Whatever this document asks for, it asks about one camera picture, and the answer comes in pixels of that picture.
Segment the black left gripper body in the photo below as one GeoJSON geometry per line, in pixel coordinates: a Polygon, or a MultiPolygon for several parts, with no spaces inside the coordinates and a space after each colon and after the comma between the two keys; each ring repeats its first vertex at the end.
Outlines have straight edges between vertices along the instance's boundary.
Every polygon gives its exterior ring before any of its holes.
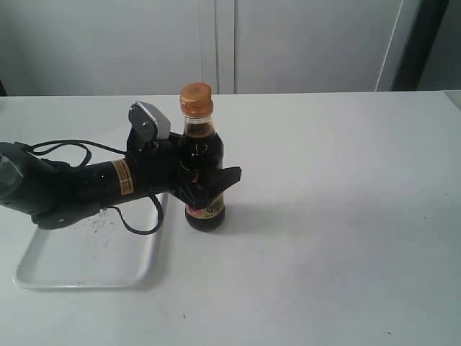
{"type": "Polygon", "coordinates": [[[181,165],[181,139],[180,134],[170,132],[166,140],[145,142],[134,130],[129,132],[125,162],[134,192],[125,196],[126,202],[169,192],[183,203],[195,206],[193,174],[181,165]]]}

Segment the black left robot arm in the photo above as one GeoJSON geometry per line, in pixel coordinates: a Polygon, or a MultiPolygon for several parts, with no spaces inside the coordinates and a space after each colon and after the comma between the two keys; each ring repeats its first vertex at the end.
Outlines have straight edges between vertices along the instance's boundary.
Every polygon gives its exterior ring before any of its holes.
{"type": "Polygon", "coordinates": [[[137,235],[151,235],[164,222],[158,200],[169,193],[182,202],[204,208],[241,179],[240,167],[185,169],[179,158],[177,133],[165,140],[144,141],[131,132],[122,159],[90,164],[91,141],[57,140],[36,146],[1,143],[1,205],[30,216],[43,230],[63,229],[101,210],[150,198],[157,210],[156,225],[137,235]]]}

